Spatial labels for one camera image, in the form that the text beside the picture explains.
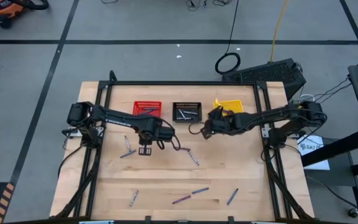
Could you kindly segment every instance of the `white paper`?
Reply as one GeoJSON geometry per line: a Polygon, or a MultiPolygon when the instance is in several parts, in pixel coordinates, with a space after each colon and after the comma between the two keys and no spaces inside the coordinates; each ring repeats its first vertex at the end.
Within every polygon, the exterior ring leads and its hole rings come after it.
{"type": "MultiPolygon", "coordinates": [[[[302,141],[305,136],[298,139],[298,142],[302,141]]],[[[323,139],[320,136],[309,136],[301,144],[298,143],[298,149],[301,152],[301,155],[305,155],[309,152],[313,152],[316,149],[323,147],[323,139]]],[[[310,166],[304,167],[304,169],[312,170],[329,170],[329,163],[327,160],[312,164],[310,166]]]]}

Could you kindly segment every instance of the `yellow tray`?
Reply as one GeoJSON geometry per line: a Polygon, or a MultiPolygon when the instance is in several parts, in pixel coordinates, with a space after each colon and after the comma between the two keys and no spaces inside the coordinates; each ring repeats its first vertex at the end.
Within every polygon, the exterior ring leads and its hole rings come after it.
{"type": "Polygon", "coordinates": [[[225,111],[233,111],[235,113],[244,112],[241,100],[218,101],[218,99],[215,99],[214,108],[218,106],[223,107],[223,115],[227,115],[225,111]]]}

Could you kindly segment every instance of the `gray floor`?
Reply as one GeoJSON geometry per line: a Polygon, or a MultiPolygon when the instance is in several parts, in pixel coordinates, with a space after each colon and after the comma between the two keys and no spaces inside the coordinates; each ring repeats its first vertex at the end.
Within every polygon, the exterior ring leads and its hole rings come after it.
{"type": "MultiPolygon", "coordinates": [[[[73,1],[49,0],[47,11],[27,11],[0,40],[59,40],[73,1]]],[[[358,0],[346,1],[358,26],[358,0]]],[[[271,40],[283,0],[243,0],[233,39],[271,40]]],[[[228,39],[235,1],[189,12],[185,0],[120,0],[104,5],[80,0],[67,40],[228,39]]],[[[290,1],[279,40],[357,40],[339,0],[290,1]]],[[[227,45],[219,44],[66,44],[35,129],[6,222],[47,218],[62,161],[65,119],[83,81],[107,79],[113,69],[120,80],[220,80],[215,61],[227,45]]],[[[57,45],[0,44],[0,181],[9,181],[57,45]]],[[[270,45],[231,45],[241,68],[266,63],[270,45]]],[[[347,66],[358,63],[358,45],[277,45],[275,60],[302,64],[308,83],[303,93],[317,94],[337,85],[347,66]]],[[[225,60],[223,67],[234,62],[225,60]]],[[[341,138],[358,131],[358,105],[352,88],[323,104],[328,122],[319,134],[341,138]]],[[[358,223],[349,206],[326,189],[309,183],[316,217],[358,223]]],[[[350,187],[333,187],[350,201],[350,187]]]]}

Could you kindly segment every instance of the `orange vacuum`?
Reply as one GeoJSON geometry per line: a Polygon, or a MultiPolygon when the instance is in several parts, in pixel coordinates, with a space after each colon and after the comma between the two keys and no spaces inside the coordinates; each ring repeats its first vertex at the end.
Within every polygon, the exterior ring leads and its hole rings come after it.
{"type": "Polygon", "coordinates": [[[23,9],[45,10],[49,7],[48,0],[41,0],[42,4],[35,4],[31,0],[0,0],[0,26],[8,29],[12,26],[12,19],[19,16],[23,9]]]}

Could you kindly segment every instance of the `wooden tabletop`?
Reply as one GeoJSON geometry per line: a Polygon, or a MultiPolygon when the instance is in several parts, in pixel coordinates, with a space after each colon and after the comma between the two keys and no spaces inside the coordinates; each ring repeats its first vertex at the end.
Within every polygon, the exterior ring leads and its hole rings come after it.
{"type": "MultiPolygon", "coordinates": [[[[97,82],[83,82],[78,101],[94,102],[97,86],[97,82]]],[[[268,83],[268,93],[272,108],[287,103],[282,83],[268,83]]],[[[173,102],[202,102],[205,120],[213,109],[215,98],[241,100],[245,112],[256,112],[251,86],[113,86],[109,105],[112,110],[132,113],[134,101],[161,101],[162,118],[173,124],[182,147],[190,148],[200,165],[197,166],[186,151],[176,151],[168,144],[165,150],[160,150],[155,143],[151,156],[135,153],[120,159],[119,156],[127,152],[124,136],[134,149],[139,148],[139,138],[130,128],[108,124],[91,218],[144,220],[150,215],[152,220],[224,221],[233,216],[236,221],[274,221],[267,171],[260,159],[263,147],[259,127],[237,136],[216,134],[204,140],[202,135],[190,134],[188,124],[172,122],[173,102]],[[172,204],[205,187],[209,190],[172,204]],[[226,205],[236,188],[239,188],[237,195],[226,205]],[[136,190],[139,195],[129,207],[136,190]]],[[[200,127],[193,126],[195,131],[200,127]]],[[[79,138],[69,140],[65,156],[79,144],[79,138]]],[[[287,144],[296,147],[295,140],[289,139],[287,144]]],[[[77,190],[84,154],[85,149],[80,150],[64,164],[51,215],[56,215],[77,190]]],[[[289,148],[282,149],[281,155],[289,191],[306,213],[313,216],[300,155],[289,148]]],[[[282,195],[279,190],[277,192],[284,217],[282,195]]],[[[81,214],[85,214],[87,198],[86,192],[81,214]]]]}

